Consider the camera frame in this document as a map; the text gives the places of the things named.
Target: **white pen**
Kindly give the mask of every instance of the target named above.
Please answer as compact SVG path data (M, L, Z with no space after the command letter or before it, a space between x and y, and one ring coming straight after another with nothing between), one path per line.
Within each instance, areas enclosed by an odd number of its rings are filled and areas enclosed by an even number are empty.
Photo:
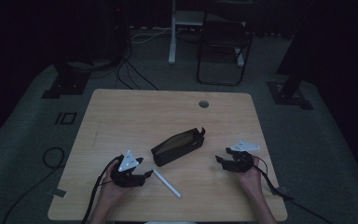
M176 195L176 197L181 198L182 195L170 184L168 183L168 181L155 169L153 169L153 174L155 174L155 176L161 180L161 182L167 186L168 189L170 189L172 191L172 193L174 193Z

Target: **desk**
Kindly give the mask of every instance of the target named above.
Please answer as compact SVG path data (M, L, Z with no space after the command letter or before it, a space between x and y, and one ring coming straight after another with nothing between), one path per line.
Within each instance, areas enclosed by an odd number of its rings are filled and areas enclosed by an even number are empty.
M202 26L202 20L203 20L203 12L176 10L176 0L172 0L172 18L171 18L172 30L171 30L170 54L168 56L169 64L175 64L176 62L176 25ZM238 57L237 65L239 67L243 67L244 61L242 55Z
M207 101L209 107L199 106ZM91 190L105 165L128 149L144 161L134 171L156 168L150 149L169 137L204 127L201 148L172 161L159 172L182 194L178 199L154 175L135 188L110 215L116 221L247 221L255 215L235 176L224 171L214 155L230 159L225 147L244 140L261 146L254 152L268 165L278 187L252 98L246 93L193 91L96 90L89 102L66 163L48 216L54 220L82 219ZM285 220L282 198L262 182L268 205Z

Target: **gray carpet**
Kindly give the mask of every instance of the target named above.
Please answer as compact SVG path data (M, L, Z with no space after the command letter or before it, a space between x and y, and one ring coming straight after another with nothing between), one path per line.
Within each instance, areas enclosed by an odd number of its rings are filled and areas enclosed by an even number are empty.
M358 166L318 90L307 82L301 84L314 110L275 105L270 95L267 81L286 80L285 76L275 73L290 45L289 40L272 36L256 38L244 81L238 87L199 84L195 77L197 46L179 41L176 64L169 65L169 44L167 36L133 44L130 62L160 90L250 93L276 175L280 185L288 190L287 194L333 223L358 223ZM221 64L215 66L214 71L225 76L240 72L235 64L230 67ZM126 66L121 68L120 74L131 84ZM153 90L131 69L130 75L141 89ZM53 67L37 76L0 130L0 223L23 193L51 172L42 162L47 148L61 147L65 158L68 157L92 92L100 88L113 89L116 83L114 71L93 73L83 95L41 99L56 76ZM117 89L127 88L118 82ZM56 124L61 112L76 112L74 124ZM52 153L48 162L57 163L59 156ZM57 187L61 174L62 169L29 192L12 210L7 223L79 223L48 219L52 200L48 192ZM324 223L291 203L286 203L286 208L288 218L283 223Z

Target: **chair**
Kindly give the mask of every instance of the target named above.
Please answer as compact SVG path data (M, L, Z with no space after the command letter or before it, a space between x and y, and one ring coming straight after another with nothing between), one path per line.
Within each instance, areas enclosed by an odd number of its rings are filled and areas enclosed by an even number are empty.
M242 82L254 34L263 35L264 8L251 0L213 0L206 7L198 51L197 80L203 84L237 86ZM232 49L235 62L246 49L241 75L234 83L207 81L200 77L204 45Z

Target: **stand base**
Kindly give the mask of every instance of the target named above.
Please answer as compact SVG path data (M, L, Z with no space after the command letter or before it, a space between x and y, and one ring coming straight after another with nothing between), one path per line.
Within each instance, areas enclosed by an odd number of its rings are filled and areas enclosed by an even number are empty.
M51 85L50 90L45 91L42 99L59 99L62 94L64 95L81 95L86 88L89 81L90 73L72 74L72 80L69 82L58 75Z
M300 90L297 90L292 98L286 98L280 95L284 83L267 82L267 84L276 105L299 105L303 110L313 110L310 101L304 98Z

